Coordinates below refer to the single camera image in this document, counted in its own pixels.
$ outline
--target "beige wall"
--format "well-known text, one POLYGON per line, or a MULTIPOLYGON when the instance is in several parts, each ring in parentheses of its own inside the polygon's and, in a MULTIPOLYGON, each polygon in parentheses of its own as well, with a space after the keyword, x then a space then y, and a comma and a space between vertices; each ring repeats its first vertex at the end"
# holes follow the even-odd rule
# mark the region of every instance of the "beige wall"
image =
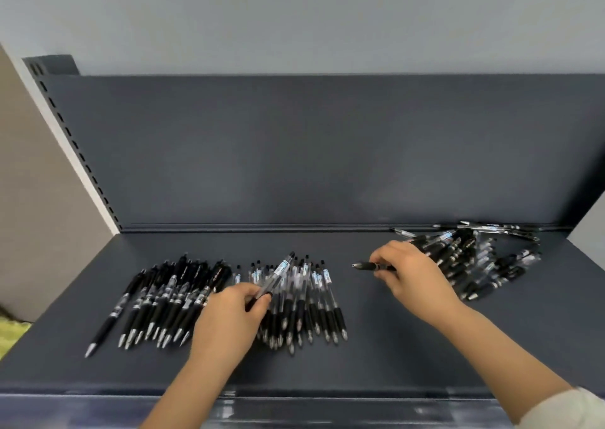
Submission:
POLYGON ((0 305, 35 321, 111 235, 0 47, 0 305))

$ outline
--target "person's right hand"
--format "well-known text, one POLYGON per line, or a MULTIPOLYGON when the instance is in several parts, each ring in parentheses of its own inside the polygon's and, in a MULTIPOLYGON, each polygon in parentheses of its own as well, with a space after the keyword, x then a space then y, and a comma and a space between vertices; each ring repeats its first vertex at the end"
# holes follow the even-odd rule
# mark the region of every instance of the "person's right hand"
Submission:
POLYGON ((383 280, 412 314, 435 328, 466 308, 435 262, 409 242, 390 241, 374 250, 370 262, 397 269, 397 274, 380 270, 374 276, 383 280))

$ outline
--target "white sleeve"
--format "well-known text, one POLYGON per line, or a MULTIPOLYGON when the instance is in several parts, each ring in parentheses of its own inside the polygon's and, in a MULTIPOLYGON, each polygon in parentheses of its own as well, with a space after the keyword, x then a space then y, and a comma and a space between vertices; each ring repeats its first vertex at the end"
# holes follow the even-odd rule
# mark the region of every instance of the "white sleeve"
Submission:
POLYGON ((565 391, 540 402, 521 418, 518 429, 603 429, 605 401, 586 389, 565 391))

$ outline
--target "shelf surface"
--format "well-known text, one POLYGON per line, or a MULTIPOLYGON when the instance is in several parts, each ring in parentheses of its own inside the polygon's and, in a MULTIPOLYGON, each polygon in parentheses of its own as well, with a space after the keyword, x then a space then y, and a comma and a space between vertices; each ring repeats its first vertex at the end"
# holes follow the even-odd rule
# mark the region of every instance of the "shelf surface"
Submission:
MULTIPOLYGON (((295 357, 255 345, 225 391, 239 396, 488 397, 465 359, 351 263, 389 233, 207 233, 115 236, 0 361, 0 392, 158 395, 189 348, 117 349, 125 316, 89 359, 84 352, 134 273, 183 252, 246 268, 291 250, 325 259, 349 341, 316 338, 295 357)), ((473 306, 571 383, 605 394, 605 273, 565 234, 541 234, 543 260, 473 306)))

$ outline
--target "pen held in hand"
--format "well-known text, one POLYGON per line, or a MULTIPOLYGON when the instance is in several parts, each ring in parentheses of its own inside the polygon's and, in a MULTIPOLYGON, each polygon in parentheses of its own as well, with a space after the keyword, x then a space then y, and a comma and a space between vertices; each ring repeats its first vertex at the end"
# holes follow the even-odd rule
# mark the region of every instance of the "pen held in hand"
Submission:
POLYGON ((397 269, 393 265, 380 265, 373 262, 358 262, 353 263, 351 265, 356 270, 366 270, 366 271, 378 271, 378 270, 388 270, 397 272, 397 269))

